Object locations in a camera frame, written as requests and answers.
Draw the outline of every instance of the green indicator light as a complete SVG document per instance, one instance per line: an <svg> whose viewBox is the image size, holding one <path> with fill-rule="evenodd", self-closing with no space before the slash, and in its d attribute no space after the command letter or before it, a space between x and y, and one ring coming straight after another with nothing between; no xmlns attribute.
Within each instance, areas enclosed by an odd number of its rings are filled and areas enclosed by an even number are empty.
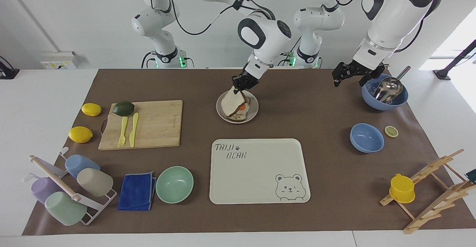
<svg viewBox="0 0 476 247"><path fill-rule="evenodd" d="M180 60L180 67L186 67L187 66L187 61L183 57L178 58Z"/></svg>
<svg viewBox="0 0 476 247"><path fill-rule="evenodd" d="M291 60L289 61L289 65L294 66L295 63L296 63L296 57L292 57Z"/></svg>

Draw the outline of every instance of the wooden cutting board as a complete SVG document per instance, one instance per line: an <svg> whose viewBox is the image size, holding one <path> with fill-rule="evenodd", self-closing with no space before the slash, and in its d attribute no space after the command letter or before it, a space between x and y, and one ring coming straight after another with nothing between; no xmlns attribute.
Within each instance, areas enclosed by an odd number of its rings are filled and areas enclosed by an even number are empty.
<svg viewBox="0 0 476 247"><path fill-rule="evenodd" d="M113 103L107 115L107 125L102 134L99 150L117 150L153 147L178 147L182 124L182 100L133 102L134 112L139 113L135 146L129 144L132 131L132 115L127 122L126 143L118 147L122 117L112 113Z"/></svg>

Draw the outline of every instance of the blue towel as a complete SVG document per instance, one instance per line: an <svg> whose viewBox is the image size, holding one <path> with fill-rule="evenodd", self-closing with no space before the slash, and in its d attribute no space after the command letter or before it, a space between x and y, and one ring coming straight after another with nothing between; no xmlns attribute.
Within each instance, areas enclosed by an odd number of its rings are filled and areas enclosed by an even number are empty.
<svg viewBox="0 0 476 247"><path fill-rule="evenodd" d="M150 210L156 181L152 173L126 174L119 195L119 211Z"/></svg>

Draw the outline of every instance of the brown paper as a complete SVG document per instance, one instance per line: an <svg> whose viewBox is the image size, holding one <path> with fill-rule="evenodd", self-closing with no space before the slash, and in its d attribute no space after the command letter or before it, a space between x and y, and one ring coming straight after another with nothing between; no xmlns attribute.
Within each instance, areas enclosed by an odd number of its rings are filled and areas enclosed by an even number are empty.
<svg viewBox="0 0 476 247"><path fill-rule="evenodd" d="M218 116L215 103L231 87L231 76L238 73L100 70L85 103L101 105L103 113L89 117L79 112L74 122L74 126L89 127L94 137L86 144L67 139L67 156L82 154L97 162L103 172L114 178L113 188L118 192L126 174L154 171L158 176L170 166L185 166L195 179L193 191L176 205L163 203L154 194L152 208L147 212L117 211L117 196L89 226L78 223L65 227L37 203L23 234L402 230L410 223L396 203L379 204L396 173L412 176L438 158L408 105L387 112L374 110L362 99L358 77L335 88L331 70L270 70L251 89L260 103L257 116L235 125ZM97 150L100 127L112 103L159 100L183 100L179 147ZM361 122L381 132L392 125L400 135L389 138L384 134L381 151L363 154L352 147L349 139L351 127ZM211 144L227 138L299 140L311 199L307 203L214 205L209 200ZM64 166L61 157L56 165ZM438 170L436 175L447 185L452 184L445 170ZM64 180L75 191L87 195L71 176ZM418 183L415 191L415 201L406 205L413 215L443 193L431 177ZM464 201L455 203L455 207L442 212L441 218L422 228L476 228L476 220Z"/></svg>

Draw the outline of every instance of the tray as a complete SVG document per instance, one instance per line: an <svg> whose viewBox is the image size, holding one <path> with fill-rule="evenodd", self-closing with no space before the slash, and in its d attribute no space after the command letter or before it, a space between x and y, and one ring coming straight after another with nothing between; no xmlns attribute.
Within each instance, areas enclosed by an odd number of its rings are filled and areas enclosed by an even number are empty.
<svg viewBox="0 0 476 247"><path fill-rule="evenodd" d="M296 139L219 139L211 151L215 204L305 203L311 198Z"/></svg>

